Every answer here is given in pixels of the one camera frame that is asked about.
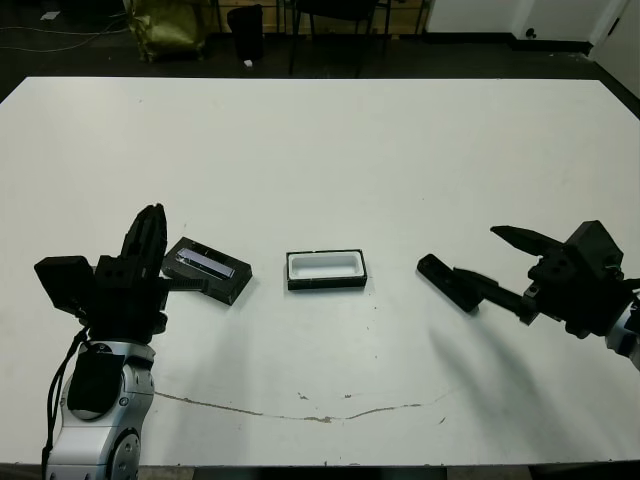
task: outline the white wall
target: white wall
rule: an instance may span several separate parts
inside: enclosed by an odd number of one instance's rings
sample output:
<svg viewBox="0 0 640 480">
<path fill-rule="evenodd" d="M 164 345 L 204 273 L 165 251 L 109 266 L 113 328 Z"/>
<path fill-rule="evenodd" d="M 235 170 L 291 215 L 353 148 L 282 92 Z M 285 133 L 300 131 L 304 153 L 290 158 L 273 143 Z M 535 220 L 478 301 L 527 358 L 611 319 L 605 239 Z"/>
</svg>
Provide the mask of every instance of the white wall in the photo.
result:
<svg viewBox="0 0 640 480">
<path fill-rule="evenodd" d="M 429 32 L 511 32 L 521 0 L 435 0 Z"/>
<path fill-rule="evenodd" d="M 630 0 L 620 22 L 592 57 L 640 98 L 640 0 Z"/>
<path fill-rule="evenodd" d="M 428 32 L 507 32 L 524 39 L 591 41 L 606 34 L 625 0 L 433 0 Z"/>
<path fill-rule="evenodd" d="M 535 0 L 526 19 L 514 21 L 514 35 L 525 38 L 534 28 L 538 40 L 586 42 L 612 0 Z"/>
</svg>

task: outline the chair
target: chair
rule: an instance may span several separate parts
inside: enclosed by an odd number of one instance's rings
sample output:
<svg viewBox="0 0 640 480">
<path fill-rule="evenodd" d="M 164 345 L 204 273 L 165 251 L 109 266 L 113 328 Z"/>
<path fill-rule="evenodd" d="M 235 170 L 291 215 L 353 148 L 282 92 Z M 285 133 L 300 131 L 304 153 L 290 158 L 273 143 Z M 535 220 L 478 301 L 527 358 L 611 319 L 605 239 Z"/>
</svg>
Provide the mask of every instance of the chair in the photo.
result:
<svg viewBox="0 0 640 480">
<path fill-rule="evenodd" d="M 371 32 L 371 22 L 376 7 L 384 6 L 387 9 L 387 18 L 385 23 L 385 47 L 386 38 L 389 31 L 389 17 L 391 14 L 391 0 L 386 3 L 378 3 L 378 0 L 296 0 L 293 3 L 293 41 L 291 45 L 291 55 L 289 58 L 289 75 L 293 75 L 293 63 L 295 60 L 296 43 L 298 39 L 298 31 L 300 29 L 300 18 L 303 13 L 309 15 L 309 23 L 311 25 L 311 37 L 315 37 L 315 26 L 313 22 L 314 15 L 320 17 L 335 18 L 338 20 L 347 20 L 356 22 L 355 32 L 358 33 L 360 22 L 367 22 L 365 37 L 369 37 Z M 360 75 L 362 68 L 361 52 L 358 66 L 356 68 L 356 77 Z"/>
</svg>

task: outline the chair leg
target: chair leg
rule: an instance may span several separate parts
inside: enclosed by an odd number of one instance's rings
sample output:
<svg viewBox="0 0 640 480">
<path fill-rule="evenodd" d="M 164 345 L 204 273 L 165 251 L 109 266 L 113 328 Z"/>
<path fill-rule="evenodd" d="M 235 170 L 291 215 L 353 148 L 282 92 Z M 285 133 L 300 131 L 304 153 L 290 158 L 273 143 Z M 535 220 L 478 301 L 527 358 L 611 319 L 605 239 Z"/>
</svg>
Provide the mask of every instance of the chair leg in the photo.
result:
<svg viewBox="0 0 640 480">
<path fill-rule="evenodd" d="M 426 0 L 422 0 L 420 2 L 420 11 L 418 12 L 418 20 L 416 21 L 416 31 L 415 34 L 418 35 L 418 29 L 420 28 L 420 20 L 422 20 L 422 12 L 424 11 L 424 3 Z"/>
<path fill-rule="evenodd" d="M 220 0 L 216 1 L 216 15 L 218 16 L 218 32 L 222 33 L 222 14 L 220 13 Z"/>
<path fill-rule="evenodd" d="M 296 55 L 296 43 L 298 40 L 298 30 L 300 28 L 300 16 L 302 15 L 302 12 L 296 12 L 296 16 L 295 16 L 295 20 L 293 23 L 293 39 L 292 39 L 292 44 L 291 44 L 291 55 L 289 57 L 289 75 L 293 75 L 293 60 L 295 58 Z"/>
<path fill-rule="evenodd" d="M 316 39 L 316 26 L 313 23 L 313 14 L 309 14 L 309 25 L 311 25 L 311 40 Z"/>
<path fill-rule="evenodd" d="M 363 47 L 362 47 L 362 51 L 360 52 L 360 59 L 358 60 L 358 67 L 356 68 L 356 76 L 355 78 L 360 77 L 360 71 L 362 70 L 362 62 L 364 61 L 364 56 L 367 53 L 367 47 L 369 46 L 369 37 L 371 36 L 371 24 L 373 23 L 373 14 L 375 12 L 375 9 L 373 9 L 371 11 L 371 13 L 369 14 L 369 18 L 367 19 L 367 31 L 364 34 L 364 39 L 363 39 Z"/>
<path fill-rule="evenodd" d="M 383 52 L 387 52 L 387 40 L 389 38 L 389 22 L 391 21 L 391 0 L 387 0 L 387 17 L 384 21 L 384 40 L 383 40 Z"/>
</svg>

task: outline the cable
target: cable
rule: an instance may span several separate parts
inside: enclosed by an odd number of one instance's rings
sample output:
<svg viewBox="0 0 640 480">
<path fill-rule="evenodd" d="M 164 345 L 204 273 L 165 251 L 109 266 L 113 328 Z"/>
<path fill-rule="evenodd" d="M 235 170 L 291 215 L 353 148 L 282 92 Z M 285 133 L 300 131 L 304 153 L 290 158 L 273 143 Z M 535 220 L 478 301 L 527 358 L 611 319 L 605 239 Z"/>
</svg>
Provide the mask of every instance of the cable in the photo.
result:
<svg viewBox="0 0 640 480">
<path fill-rule="evenodd" d="M 58 405 L 60 404 L 60 395 L 62 393 L 62 380 L 64 378 L 64 371 L 67 368 L 69 360 L 71 360 L 71 357 L 73 357 L 76 353 L 76 350 L 78 350 L 80 344 L 87 341 L 88 331 L 89 327 L 84 327 L 76 334 L 75 337 L 73 337 L 73 342 L 71 342 L 71 346 L 67 351 L 67 355 L 64 357 L 64 360 L 58 367 L 58 370 L 56 370 L 56 373 L 53 376 L 53 380 L 51 381 L 51 385 L 49 386 L 49 394 L 47 395 L 47 443 L 42 449 L 43 480 L 45 480 L 45 477 L 47 475 L 47 463 L 49 462 L 49 454 L 53 449 L 53 430 L 55 429 L 56 419 L 58 417 Z"/>
<path fill-rule="evenodd" d="M 49 50 L 33 50 L 33 49 L 30 49 L 30 48 L 22 48 L 22 47 L 0 46 L 0 50 L 19 50 L 21 52 L 32 52 L 32 53 L 55 53 L 55 52 L 64 52 L 66 50 L 73 50 L 74 48 L 82 47 L 82 46 L 86 45 L 87 43 L 91 42 L 92 40 L 94 40 L 95 38 L 98 38 L 100 35 L 103 35 L 103 34 L 107 33 L 109 28 L 111 28 L 113 25 L 115 25 L 116 23 L 118 23 L 118 22 L 120 22 L 122 20 L 124 20 L 124 19 L 118 18 L 117 20 L 114 20 L 109 25 L 104 27 L 104 29 L 102 31 L 97 32 L 95 34 L 92 34 L 91 37 L 87 38 L 84 42 L 80 42 L 77 45 L 71 45 L 70 47 L 52 48 L 52 49 L 49 49 Z"/>
<path fill-rule="evenodd" d="M 111 35 L 113 33 L 129 31 L 128 28 L 123 28 L 122 30 L 114 30 L 112 32 L 61 32 L 57 30 L 43 30 L 42 28 L 31 27 L 0 27 L 0 30 L 31 30 L 33 32 L 54 33 L 56 35 Z"/>
</svg>

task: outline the open container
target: open container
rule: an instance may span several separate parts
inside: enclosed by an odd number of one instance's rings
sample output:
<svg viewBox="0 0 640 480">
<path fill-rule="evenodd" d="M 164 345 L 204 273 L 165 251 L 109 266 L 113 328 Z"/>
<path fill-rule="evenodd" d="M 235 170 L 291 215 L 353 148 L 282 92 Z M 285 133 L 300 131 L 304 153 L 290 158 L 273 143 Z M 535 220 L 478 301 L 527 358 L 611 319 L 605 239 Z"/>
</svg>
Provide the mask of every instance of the open container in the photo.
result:
<svg viewBox="0 0 640 480">
<path fill-rule="evenodd" d="M 287 253 L 289 290 L 364 287 L 367 269 L 362 250 Z"/>
</svg>

